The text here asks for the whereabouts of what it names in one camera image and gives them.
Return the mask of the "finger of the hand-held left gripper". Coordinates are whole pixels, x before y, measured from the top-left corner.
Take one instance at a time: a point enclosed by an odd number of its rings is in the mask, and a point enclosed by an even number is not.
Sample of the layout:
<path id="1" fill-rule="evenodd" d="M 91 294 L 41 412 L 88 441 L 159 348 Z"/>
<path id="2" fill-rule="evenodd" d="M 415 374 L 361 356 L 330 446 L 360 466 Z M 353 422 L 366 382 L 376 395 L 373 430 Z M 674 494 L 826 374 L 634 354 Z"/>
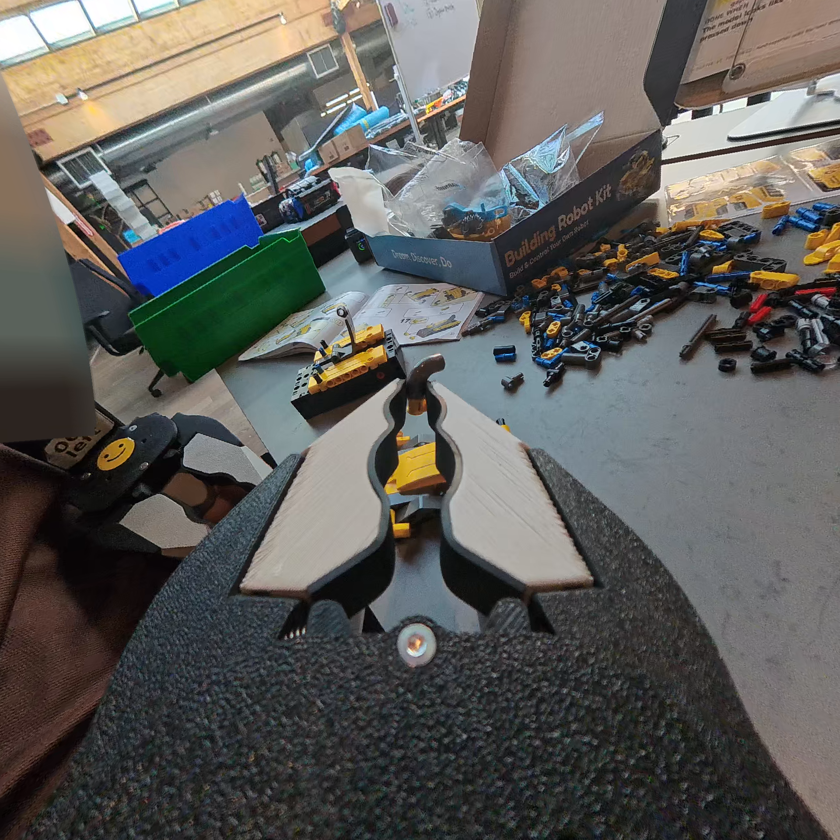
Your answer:
<path id="1" fill-rule="evenodd" d="M 183 448 L 179 472 L 208 485 L 253 489 L 270 475 L 272 467 L 247 446 L 196 434 Z"/>
<path id="2" fill-rule="evenodd" d="M 214 525 L 198 521 L 176 500 L 148 497 L 134 504 L 119 525 L 161 552 L 192 552 Z"/>

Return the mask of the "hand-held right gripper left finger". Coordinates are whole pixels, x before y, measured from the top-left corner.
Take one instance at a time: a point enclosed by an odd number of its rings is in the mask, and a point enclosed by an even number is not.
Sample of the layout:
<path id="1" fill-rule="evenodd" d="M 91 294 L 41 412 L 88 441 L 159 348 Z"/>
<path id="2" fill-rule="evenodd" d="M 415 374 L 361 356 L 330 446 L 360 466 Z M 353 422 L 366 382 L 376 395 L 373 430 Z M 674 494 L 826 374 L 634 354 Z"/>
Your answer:
<path id="1" fill-rule="evenodd" d="M 256 545 L 239 590 L 317 601 L 371 601 L 394 568 L 384 484 L 396 466 L 393 381 L 303 453 Z"/>

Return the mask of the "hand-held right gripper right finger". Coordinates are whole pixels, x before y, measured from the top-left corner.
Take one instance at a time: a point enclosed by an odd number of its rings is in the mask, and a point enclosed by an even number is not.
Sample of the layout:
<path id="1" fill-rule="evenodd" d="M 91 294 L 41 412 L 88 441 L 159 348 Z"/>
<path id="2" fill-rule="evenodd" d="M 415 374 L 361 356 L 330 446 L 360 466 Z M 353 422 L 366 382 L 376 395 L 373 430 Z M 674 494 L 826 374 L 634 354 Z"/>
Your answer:
<path id="1" fill-rule="evenodd" d="M 595 578 L 543 484 L 529 446 L 431 383 L 437 468 L 448 488 L 441 567 L 459 598 L 531 598 Z"/>

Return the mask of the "yellow curved brick assembly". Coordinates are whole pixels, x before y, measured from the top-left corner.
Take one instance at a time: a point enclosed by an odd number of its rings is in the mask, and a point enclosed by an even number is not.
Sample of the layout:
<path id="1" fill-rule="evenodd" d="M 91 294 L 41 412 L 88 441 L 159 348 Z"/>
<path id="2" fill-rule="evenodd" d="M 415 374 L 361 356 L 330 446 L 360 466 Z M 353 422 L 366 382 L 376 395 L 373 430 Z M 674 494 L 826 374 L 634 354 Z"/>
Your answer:
<path id="1" fill-rule="evenodd" d="M 490 530 L 510 515 L 522 485 L 520 476 L 530 480 L 530 468 L 527 446 L 506 427 L 484 416 L 465 421 L 446 416 L 444 432 L 433 443 L 401 450 L 385 486 L 391 501 L 409 498 L 401 518 L 391 515 L 394 538 L 411 536 L 419 499 L 431 495 L 448 512 L 455 540 L 479 553 Z"/>

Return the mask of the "yellow and black brick assembly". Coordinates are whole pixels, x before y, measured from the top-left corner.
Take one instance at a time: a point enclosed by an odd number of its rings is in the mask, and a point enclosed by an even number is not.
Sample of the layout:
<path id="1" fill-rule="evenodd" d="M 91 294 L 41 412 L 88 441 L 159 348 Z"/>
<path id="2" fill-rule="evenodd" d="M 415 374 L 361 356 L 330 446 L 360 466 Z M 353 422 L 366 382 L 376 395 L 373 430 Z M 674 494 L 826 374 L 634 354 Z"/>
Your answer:
<path id="1" fill-rule="evenodd" d="M 382 324 L 356 328 L 344 305 L 338 306 L 337 316 L 348 336 L 331 344 L 322 340 L 313 361 L 297 373 L 290 404 L 306 420 L 407 377 L 403 352 L 391 330 Z"/>

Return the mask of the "small grey curved piece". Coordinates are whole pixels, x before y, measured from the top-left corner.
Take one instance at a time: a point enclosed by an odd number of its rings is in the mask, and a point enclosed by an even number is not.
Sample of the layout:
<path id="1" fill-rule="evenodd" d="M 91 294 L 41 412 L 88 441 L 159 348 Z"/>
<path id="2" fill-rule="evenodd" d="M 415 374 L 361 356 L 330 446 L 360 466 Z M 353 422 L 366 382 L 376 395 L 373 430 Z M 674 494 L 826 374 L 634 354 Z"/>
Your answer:
<path id="1" fill-rule="evenodd" d="M 406 399 L 426 397 L 429 378 L 445 368 L 445 357 L 433 353 L 417 362 L 406 377 Z"/>

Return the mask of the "pile of small brick parts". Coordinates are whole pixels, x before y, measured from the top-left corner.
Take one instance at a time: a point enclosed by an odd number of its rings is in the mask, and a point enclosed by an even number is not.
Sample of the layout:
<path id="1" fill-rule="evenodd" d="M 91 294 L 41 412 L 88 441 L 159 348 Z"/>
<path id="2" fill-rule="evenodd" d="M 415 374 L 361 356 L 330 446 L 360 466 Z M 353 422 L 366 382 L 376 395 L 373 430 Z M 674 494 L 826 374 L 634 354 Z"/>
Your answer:
<path id="1" fill-rule="evenodd" d="M 597 371 L 604 355 L 647 342 L 657 318 L 724 304 L 734 320 L 713 312 L 694 353 L 709 345 L 719 372 L 741 357 L 755 376 L 838 368 L 838 200 L 771 205 L 758 222 L 638 224 L 479 307 L 460 335 L 517 320 L 551 390 L 571 366 Z"/>

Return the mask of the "grey desk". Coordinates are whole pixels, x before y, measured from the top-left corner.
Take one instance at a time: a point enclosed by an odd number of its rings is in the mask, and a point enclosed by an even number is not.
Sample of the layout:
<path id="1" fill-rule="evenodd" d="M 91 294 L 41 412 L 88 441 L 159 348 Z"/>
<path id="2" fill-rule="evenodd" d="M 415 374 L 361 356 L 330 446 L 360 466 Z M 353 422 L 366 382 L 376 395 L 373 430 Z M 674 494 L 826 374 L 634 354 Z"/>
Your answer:
<path id="1" fill-rule="evenodd" d="M 689 303 L 597 371 L 547 389 L 519 323 L 404 351 L 441 352 L 439 379 L 549 452 L 663 561 L 696 608 L 777 764 L 838 838 L 838 369 L 724 374 L 678 353 Z M 516 346 L 512 364 L 492 349 Z M 524 373 L 516 392 L 501 379 Z"/>

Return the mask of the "green storage box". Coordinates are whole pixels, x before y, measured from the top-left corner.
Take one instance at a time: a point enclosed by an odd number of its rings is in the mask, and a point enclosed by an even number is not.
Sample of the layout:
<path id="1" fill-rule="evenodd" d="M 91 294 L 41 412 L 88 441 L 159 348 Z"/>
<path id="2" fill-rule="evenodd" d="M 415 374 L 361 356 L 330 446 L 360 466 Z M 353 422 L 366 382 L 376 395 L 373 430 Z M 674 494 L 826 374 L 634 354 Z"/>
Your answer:
<path id="1" fill-rule="evenodd" d="M 300 229 L 263 235 L 133 309 L 134 331 L 166 376 L 195 382 L 324 292 Z"/>

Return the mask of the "black office chair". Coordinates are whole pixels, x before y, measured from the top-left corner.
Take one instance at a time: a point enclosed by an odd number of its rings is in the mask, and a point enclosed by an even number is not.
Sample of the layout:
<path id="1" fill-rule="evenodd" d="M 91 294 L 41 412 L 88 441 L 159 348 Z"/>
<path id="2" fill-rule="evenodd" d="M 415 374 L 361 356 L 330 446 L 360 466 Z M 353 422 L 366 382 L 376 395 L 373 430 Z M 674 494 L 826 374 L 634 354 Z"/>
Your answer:
<path id="1" fill-rule="evenodd" d="M 142 354 L 144 345 L 130 313 L 151 297 L 89 259 L 73 261 L 69 269 L 87 339 L 115 357 L 135 350 Z"/>

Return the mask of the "person in brown shirt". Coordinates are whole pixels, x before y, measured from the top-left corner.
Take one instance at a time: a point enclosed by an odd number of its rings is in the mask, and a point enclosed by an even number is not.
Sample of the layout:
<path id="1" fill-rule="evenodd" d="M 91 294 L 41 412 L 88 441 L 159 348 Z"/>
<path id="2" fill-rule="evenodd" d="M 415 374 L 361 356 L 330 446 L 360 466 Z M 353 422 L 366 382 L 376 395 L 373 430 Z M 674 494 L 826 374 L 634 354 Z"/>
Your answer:
<path id="1" fill-rule="evenodd" d="M 70 534 L 57 470 L 1 451 L 1 838 L 20 838 L 85 738 L 177 560 Z"/>

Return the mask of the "instruction booklet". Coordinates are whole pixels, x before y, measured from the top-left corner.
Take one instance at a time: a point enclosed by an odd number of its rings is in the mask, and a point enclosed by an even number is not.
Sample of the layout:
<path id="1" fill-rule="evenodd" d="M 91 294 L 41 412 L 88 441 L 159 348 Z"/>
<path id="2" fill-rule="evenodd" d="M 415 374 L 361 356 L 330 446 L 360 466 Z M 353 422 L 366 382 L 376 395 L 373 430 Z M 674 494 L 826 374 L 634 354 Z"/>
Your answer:
<path id="1" fill-rule="evenodd" d="M 238 362 L 316 353 L 321 341 L 346 339 L 340 306 L 347 308 L 354 330 L 381 324 L 402 347 L 457 341 L 480 306 L 484 293 L 448 283 L 398 283 L 370 296 L 345 291 L 315 308 L 291 314 L 241 353 Z"/>

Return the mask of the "blue storage bin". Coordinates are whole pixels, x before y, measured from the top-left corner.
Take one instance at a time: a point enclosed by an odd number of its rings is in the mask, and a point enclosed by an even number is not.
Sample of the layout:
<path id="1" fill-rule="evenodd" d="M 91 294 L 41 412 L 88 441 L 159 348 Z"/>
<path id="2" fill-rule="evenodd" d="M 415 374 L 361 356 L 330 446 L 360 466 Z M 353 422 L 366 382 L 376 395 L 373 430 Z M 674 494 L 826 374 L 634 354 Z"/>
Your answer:
<path id="1" fill-rule="evenodd" d="M 235 251 L 256 246 L 261 235 L 241 196 L 126 250 L 119 262 L 136 288 L 157 297 Z"/>

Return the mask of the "black axle rod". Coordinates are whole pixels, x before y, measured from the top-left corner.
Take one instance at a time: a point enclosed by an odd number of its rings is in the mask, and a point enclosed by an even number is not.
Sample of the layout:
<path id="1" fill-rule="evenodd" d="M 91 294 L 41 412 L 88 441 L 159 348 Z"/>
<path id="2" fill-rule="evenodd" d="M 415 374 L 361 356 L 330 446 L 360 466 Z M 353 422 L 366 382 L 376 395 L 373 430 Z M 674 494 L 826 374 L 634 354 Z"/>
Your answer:
<path id="1" fill-rule="evenodd" d="M 718 316 L 715 313 L 712 313 L 704 318 L 696 330 L 690 335 L 688 341 L 680 349 L 679 359 L 681 361 L 688 361 L 693 357 L 704 336 L 711 330 L 712 327 L 717 325 L 717 322 Z"/>

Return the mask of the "blue cardboard kit box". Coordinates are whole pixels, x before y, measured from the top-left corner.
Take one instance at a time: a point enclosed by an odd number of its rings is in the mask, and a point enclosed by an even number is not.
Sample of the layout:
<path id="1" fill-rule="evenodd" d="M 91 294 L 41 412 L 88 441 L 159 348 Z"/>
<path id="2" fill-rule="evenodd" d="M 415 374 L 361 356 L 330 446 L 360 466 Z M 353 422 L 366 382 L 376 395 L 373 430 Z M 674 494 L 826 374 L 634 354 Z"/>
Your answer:
<path id="1" fill-rule="evenodd" d="M 706 2 L 484 2 L 461 124 L 496 165 L 603 115 L 580 180 L 490 242 L 369 237 L 382 268 L 503 293 L 619 223 L 660 187 L 665 121 Z"/>

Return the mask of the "clear bags of brick parts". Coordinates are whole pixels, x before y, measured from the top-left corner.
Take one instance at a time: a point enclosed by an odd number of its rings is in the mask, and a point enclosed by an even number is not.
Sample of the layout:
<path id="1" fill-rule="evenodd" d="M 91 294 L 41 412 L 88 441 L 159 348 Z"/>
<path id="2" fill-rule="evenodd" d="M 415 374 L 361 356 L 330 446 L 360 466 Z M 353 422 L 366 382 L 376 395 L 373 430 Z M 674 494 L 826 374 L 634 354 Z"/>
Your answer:
<path id="1" fill-rule="evenodd" d="M 501 168 L 482 143 L 453 139 L 434 150 L 407 141 L 400 150 L 371 145 L 364 168 L 333 167 L 329 177 L 367 237 L 490 242 L 577 185 L 603 121 L 598 112 L 564 125 Z"/>

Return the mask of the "sticker sheet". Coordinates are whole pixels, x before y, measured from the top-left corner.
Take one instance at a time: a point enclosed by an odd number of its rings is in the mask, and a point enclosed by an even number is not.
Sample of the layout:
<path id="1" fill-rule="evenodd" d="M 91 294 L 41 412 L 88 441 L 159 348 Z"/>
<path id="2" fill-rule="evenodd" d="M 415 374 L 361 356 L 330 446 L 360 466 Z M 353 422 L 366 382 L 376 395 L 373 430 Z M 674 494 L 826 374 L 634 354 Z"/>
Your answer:
<path id="1" fill-rule="evenodd" d="M 746 162 L 715 164 L 707 174 L 665 187 L 668 222 L 689 223 L 716 217 L 737 218 L 771 205 L 796 206 L 838 200 L 839 141 L 824 139 Z"/>

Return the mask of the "white stand base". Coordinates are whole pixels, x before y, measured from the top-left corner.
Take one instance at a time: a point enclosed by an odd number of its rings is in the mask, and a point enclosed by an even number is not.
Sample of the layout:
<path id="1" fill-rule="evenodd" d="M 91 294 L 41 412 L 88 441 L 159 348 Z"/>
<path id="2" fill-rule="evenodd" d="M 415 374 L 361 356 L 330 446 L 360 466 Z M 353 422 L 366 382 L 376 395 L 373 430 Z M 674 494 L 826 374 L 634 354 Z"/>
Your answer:
<path id="1" fill-rule="evenodd" d="M 839 126 L 839 74 L 813 80 L 807 88 L 781 92 L 728 133 L 730 142 L 747 142 L 835 129 Z"/>

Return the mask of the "laminated instruction sign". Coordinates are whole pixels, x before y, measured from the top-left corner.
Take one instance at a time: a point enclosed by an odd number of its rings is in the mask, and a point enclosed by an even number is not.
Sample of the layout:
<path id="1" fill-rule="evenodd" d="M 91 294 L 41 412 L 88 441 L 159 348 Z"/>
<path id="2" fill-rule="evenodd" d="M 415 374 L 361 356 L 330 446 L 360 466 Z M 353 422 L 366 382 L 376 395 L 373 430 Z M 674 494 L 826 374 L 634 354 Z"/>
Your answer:
<path id="1" fill-rule="evenodd" d="M 709 1 L 675 104 L 705 108 L 838 71 L 838 1 Z"/>

